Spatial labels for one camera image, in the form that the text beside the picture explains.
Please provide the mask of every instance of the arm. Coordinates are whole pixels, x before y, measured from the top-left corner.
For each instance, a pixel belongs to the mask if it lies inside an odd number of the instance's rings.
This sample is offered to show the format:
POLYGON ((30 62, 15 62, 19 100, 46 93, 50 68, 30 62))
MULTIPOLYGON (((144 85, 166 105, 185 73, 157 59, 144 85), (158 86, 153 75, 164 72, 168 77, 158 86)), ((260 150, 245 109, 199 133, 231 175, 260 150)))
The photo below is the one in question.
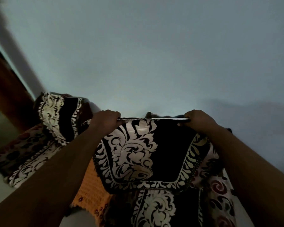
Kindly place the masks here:
POLYGON ((110 110, 96 113, 86 131, 0 203, 0 226, 59 226, 99 142, 121 125, 118 117, 110 110))
POLYGON ((284 226, 284 174, 203 111, 185 114, 186 126, 206 134, 255 226, 284 226))

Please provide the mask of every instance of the hand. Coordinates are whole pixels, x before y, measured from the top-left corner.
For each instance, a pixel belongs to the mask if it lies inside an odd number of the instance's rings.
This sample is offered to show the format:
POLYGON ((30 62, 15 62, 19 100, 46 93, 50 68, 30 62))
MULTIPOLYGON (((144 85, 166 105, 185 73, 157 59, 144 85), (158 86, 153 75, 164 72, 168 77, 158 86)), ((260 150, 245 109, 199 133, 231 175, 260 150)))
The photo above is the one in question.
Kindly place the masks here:
POLYGON ((96 130, 101 137, 104 137, 123 123, 123 121, 117 121, 120 116, 121 114, 118 111, 99 111, 94 114, 87 130, 96 130))
POLYGON ((192 110, 186 112, 184 116, 186 118, 190 118, 190 122, 180 125, 188 126, 198 133, 207 135, 212 129, 215 129, 219 126, 212 117, 201 110, 192 110))

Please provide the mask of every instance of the orange knitted fabric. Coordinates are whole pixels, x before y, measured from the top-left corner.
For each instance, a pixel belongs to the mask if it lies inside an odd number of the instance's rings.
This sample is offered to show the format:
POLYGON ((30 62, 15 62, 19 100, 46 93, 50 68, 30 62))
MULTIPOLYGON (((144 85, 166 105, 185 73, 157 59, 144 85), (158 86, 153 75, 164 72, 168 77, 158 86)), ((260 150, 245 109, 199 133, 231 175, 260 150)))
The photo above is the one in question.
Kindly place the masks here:
POLYGON ((98 226, 103 225, 103 213, 111 199, 103 187, 100 177, 97 176, 93 160, 90 161, 80 189, 72 202, 73 206, 79 206, 90 212, 98 226))

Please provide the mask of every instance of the floor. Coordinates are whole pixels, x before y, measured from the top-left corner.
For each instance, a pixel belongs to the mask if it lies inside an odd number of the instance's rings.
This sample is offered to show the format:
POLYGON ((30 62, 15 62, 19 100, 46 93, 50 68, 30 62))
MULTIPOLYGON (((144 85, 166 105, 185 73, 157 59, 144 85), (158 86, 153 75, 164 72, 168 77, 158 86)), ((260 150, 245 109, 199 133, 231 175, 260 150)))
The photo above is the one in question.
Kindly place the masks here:
MULTIPOLYGON (((9 141, 17 137, 18 132, 13 127, 13 125, 8 121, 8 119, 1 114, 0 112, 0 147, 4 144, 7 144, 9 141)), ((10 195, 15 189, 9 187, 7 184, 3 182, 3 178, 0 175, 0 202, 3 201, 8 195, 10 195)), ((238 227, 253 227, 248 214, 246 213, 245 209, 241 205, 239 199, 237 197, 233 197, 234 201, 234 208, 236 213, 237 219, 237 226, 238 227)), ((71 214, 68 217, 62 219, 60 227, 94 227, 95 220, 93 216, 84 211, 78 211, 74 214, 71 214)))

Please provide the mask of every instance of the white wall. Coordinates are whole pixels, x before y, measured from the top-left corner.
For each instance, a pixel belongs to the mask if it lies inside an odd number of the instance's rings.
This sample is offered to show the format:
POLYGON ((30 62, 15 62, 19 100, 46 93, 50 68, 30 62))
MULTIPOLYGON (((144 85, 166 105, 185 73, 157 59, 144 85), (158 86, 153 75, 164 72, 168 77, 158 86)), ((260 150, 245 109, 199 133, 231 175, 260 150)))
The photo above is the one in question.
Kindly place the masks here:
POLYGON ((32 94, 122 116, 202 109, 284 171, 284 0, 2 0, 0 14, 32 94))

